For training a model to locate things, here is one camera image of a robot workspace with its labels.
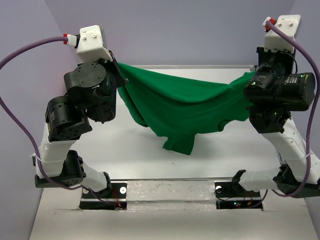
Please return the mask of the green t-shirt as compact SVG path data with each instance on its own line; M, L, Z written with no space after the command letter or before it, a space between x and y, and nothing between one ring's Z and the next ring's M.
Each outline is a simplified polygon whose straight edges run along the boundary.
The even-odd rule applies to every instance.
M133 120L166 137L163 149L184 155L193 151L197 134L222 132L232 121L249 118L244 89L254 72L231 83L172 76L119 63L128 83L118 89Z

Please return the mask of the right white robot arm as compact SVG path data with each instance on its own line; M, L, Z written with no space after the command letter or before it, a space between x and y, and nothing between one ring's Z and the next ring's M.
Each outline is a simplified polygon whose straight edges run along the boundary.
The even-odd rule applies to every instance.
M312 72L293 73L295 53L265 51L259 46L258 66L244 88L249 121L276 149L280 166L270 170L239 170L230 190L235 196L247 191L278 190L293 198L320 194L320 160L310 150L293 121L292 112L307 111L315 98Z

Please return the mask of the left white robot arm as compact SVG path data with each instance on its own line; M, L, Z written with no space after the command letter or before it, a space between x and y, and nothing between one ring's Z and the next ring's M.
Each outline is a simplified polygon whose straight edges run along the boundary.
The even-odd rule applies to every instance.
M66 93L48 102L40 157L33 157L35 187L70 189L80 185L98 198L106 198L113 191L109 175L88 166L71 147L92 131L90 120L104 124L116 117L117 89L126 80L114 57L101 56L79 63L63 79Z

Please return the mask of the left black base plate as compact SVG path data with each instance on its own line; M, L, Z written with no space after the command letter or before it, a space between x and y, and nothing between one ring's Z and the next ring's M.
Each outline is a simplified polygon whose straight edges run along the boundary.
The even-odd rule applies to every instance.
M113 190L111 190L105 197L100 196L99 198L101 200L94 197L89 190L83 188L79 202L79 208L81 210L126 210L128 182L114 180L111 182L111 184Z

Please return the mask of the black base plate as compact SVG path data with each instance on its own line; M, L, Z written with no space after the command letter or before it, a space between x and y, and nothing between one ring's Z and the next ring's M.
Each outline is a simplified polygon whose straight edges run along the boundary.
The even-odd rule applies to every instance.
M247 191L229 181L214 183L215 206L217 210L262 209L260 192Z
M89 190L83 188L79 202L79 208L81 210L126 210L128 182L114 180L111 182L111 184L113 190L111 190L105 197L100 196L99 198L101 200L94 197Z

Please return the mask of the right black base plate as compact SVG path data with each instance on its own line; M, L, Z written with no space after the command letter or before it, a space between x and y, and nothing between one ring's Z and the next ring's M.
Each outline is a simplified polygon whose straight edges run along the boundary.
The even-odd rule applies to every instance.
M215 206L217 210L262 209L260 192L247 191L229 181L214 183Z

